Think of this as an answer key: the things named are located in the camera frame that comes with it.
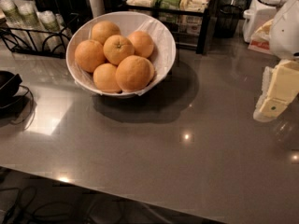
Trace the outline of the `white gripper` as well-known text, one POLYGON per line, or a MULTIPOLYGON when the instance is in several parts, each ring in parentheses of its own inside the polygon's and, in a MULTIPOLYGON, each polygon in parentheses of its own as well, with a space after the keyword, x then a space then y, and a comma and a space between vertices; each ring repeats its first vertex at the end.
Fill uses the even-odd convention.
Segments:
POLYGON ((270 51, 281 60, 263 71, 262 94, 253 118, 268 122, 278 118, 299 94, 299 0, 288 0, 270 28, 270 51))

